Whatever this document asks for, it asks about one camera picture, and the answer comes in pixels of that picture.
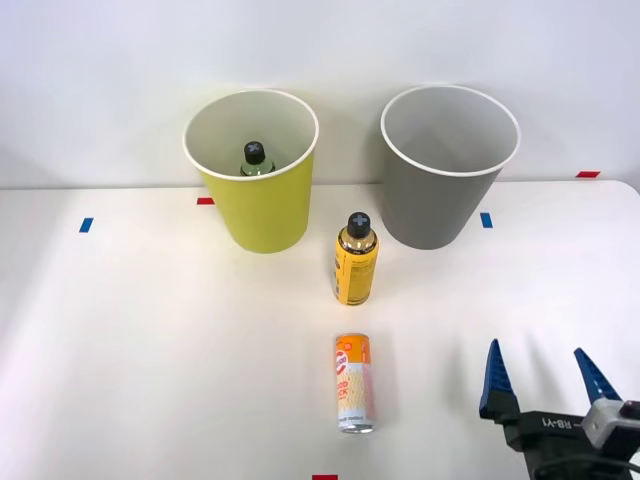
gray cup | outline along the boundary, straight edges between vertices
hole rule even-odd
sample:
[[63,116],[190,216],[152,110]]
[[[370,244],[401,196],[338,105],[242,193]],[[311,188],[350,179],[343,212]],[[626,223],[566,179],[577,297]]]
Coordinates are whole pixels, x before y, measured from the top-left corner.
[[388,146],[382,219],[413,248],[451,243],[520,145],[504,105],[455,85],[401,93],[380,125]]

black bottle cap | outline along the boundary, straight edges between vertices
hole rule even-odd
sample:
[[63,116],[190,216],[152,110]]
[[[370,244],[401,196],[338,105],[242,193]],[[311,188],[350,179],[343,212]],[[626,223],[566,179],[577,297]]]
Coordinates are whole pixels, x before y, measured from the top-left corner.
[[371,219],[364,212],[352,213],[347,223],[347,233],[353,238],[364,238],[371,231]]
[[265,159],[264,147],[260,142],[249,142],[244,146],[244,158],[251,165],[258,165]]

gold bottle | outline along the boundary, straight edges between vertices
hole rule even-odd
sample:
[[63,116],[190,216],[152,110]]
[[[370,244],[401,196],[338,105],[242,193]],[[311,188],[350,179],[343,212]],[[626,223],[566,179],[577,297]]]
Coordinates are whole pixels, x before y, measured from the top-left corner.
[[363,212],[353,213],[336,242],[334,293],[340,303],[360,305],[369,298],[378,244],[369,216]]

orange can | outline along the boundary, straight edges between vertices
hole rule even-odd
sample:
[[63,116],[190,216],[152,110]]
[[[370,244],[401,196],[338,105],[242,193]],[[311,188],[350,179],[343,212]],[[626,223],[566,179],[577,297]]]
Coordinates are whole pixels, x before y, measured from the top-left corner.
[[338,427],[344,433],[374,430],[373,381],[369,337],[347,333],[336,338]]

red tape marker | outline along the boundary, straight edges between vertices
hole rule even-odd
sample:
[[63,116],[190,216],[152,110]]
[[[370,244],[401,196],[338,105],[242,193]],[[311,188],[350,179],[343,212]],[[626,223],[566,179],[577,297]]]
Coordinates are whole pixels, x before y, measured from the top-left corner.
[[596,178],[600,175],[600,170],[582,170],[576,178]]

